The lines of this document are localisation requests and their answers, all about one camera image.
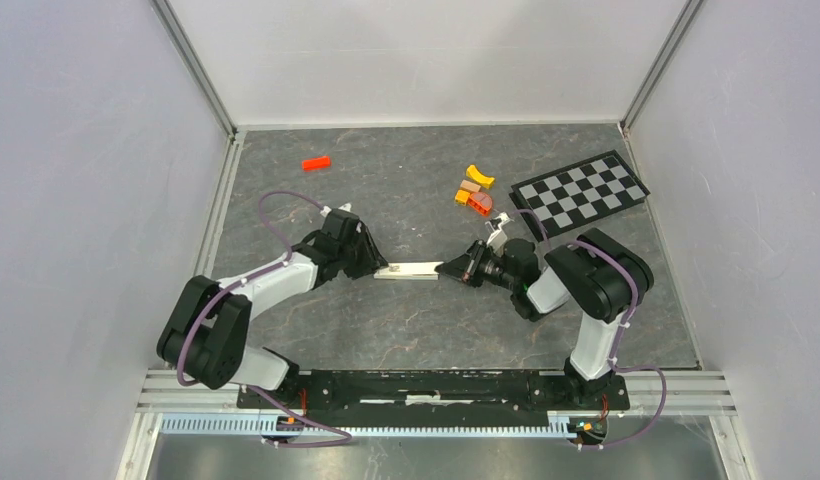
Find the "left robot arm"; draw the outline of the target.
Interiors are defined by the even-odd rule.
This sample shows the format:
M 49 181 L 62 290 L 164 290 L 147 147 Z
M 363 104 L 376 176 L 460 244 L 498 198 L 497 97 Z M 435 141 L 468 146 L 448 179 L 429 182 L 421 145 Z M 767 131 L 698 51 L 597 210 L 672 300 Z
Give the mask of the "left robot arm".
M 251 321 L 338 274 L 356 280 L 388 265 L 356 214 L 325 207 L 322 215 L 319 229 L 269 264 L 239 277 L 197 275 L 187 281 L 156 346 L 158 357 L 176 367 L 183 384 L 210 389 L 254 385 L 281 408 L 298 399 L 294 363 L 267 348 L 248 346 Z

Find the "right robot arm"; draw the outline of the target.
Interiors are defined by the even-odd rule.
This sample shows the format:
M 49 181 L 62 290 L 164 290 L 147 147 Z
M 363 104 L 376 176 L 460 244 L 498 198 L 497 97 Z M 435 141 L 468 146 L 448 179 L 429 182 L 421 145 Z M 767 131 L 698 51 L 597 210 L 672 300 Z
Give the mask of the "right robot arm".
M 577 408 L 592 406 L 609 389 L 621 331 L 655 283 L 640 256 L 597 228 L 545 255 L 521 238 L 477 240 L 435 271 L 470 287 L 491 283 L 507 290 L 516 312 L 532 322 L 574 301 L 581 323 L 562 390 Z

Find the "white and black stick remote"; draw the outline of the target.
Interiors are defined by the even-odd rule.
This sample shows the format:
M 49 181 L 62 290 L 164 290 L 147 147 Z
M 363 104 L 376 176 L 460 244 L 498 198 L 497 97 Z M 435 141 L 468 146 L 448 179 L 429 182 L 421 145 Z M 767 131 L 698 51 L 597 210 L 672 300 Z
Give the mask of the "white and black stick remote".
M 437 280 L 441 261 L 389 263 L 374 273 L 378 280 Z

